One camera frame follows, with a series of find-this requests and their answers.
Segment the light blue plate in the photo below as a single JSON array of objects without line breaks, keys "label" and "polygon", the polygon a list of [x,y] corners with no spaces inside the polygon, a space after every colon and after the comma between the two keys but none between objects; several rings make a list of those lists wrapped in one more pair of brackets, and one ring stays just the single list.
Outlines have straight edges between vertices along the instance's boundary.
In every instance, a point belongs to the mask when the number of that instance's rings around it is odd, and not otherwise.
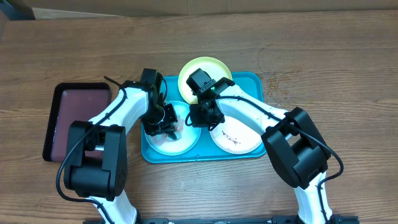
[{"label": "light blue plate", "polygon": [[171,139],[167,134],[149,136],[145,134],[149,146],[166,156],[177,156],[189,151],[198,141],[200,128],[187,126],[185,120],[189,113],[189,105],[182,101],[170,101],[177,115],[177,124],[174,125],[177,139]]}]

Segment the white plate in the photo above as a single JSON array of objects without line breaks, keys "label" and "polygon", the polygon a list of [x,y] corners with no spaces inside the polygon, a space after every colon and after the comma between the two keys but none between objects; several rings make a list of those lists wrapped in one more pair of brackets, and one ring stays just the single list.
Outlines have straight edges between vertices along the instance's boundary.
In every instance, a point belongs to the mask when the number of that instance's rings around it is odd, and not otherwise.
[{"label": "white plate", "polygon": [[260,135],[242,122],[230,116],[224,119],[224,123],[210,131],[212,140],[222,150],[231,154],[246,154],[262,144]]}]

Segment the green rimmed plate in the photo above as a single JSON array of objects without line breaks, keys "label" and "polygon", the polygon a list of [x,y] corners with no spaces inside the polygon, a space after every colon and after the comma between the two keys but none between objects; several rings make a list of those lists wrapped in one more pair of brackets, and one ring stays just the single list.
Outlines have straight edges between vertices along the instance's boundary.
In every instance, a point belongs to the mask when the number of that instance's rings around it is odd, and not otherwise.
[{"label": "green rimmed plate", "polygon": [[194,71],[202,69],[215,81],[225,77],[232,80],[229,68],[220,60],[213,57],[198,57],[183,66],[178,76],[178,89],[182,98],[188,103],[197,103],[197,97],[193,94],[186,81]]}]

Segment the green dish sponge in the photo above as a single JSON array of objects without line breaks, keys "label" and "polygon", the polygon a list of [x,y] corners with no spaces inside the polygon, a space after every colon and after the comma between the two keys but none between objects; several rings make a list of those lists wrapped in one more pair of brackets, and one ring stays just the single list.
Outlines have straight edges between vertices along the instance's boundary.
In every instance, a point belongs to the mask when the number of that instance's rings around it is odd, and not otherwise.
[{"label": "green dish sponge", "polygon": [[174,130],[174,131],[168,131],[168,132],[167,132],[167,135],[166,135],[166,138],[167,138],[169,141],[178,141],[179,139],[181,139],[181,137],[182,137],[181,132],[176,131],[176,130]]}]

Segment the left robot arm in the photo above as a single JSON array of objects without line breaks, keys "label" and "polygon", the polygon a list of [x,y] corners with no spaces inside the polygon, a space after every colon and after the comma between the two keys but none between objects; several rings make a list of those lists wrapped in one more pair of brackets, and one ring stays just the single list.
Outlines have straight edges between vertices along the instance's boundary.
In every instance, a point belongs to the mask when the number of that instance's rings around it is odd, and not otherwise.
[{"label": "left robot arm", "polygon": [[58,170],[56,188],[65,200],[93,204],[103,223],[135,223],[137,210],[124,186],[127,181],[126,135],[141,120],[149,136],[176,141],[177,115],[161,93],[163,76],[143,70],[141,79],[126,80],[108,107],[89,121],[69,127],[66,156]]}]

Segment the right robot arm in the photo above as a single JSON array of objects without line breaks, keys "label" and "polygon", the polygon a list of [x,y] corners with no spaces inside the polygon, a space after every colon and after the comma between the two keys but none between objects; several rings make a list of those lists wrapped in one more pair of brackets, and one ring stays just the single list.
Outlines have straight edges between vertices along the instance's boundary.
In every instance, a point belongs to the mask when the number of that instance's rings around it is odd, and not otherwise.
[{"label": "right robot arm", "polygon": [[298,217],[303,223],[328,223],[332,211],[324,189],[327,160],[326,143],[308,113],[301,108],[288,112],[248,95],[234,81],[216,81],[202,69],[186,81],[197,97],[190,105],[193,127],[210,131],[230,116],[261,136],[271,164],[279,177],[294,188]]}]

